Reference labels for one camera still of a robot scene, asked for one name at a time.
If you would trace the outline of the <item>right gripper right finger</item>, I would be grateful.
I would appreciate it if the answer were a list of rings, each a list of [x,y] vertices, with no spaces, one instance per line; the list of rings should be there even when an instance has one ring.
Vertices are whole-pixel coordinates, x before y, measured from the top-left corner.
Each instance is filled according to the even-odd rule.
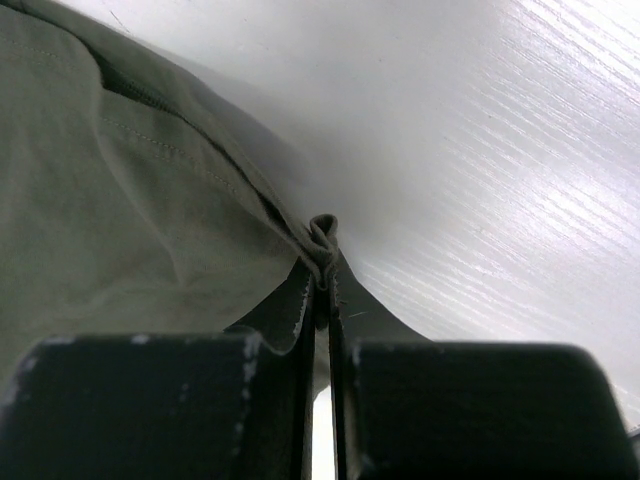
[[[330,283],[341,479],[629,479],[608,379],[566,344],[435,341],[340,260]]]

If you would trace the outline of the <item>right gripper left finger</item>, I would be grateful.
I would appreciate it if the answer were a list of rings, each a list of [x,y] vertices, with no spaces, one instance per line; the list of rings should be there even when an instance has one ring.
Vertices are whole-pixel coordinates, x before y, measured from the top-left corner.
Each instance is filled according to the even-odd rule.
[[[225,331],[50,337],[1,401],[5,479],[307,479],[314,282]]]

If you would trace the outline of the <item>dark olive shorts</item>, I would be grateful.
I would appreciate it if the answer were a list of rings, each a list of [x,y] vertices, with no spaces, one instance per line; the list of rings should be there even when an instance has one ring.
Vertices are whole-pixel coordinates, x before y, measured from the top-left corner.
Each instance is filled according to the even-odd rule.
[[[51,1],[1,5],[1,385],[39,339],[217,333],[337,222],[298,220],[171,61]]]

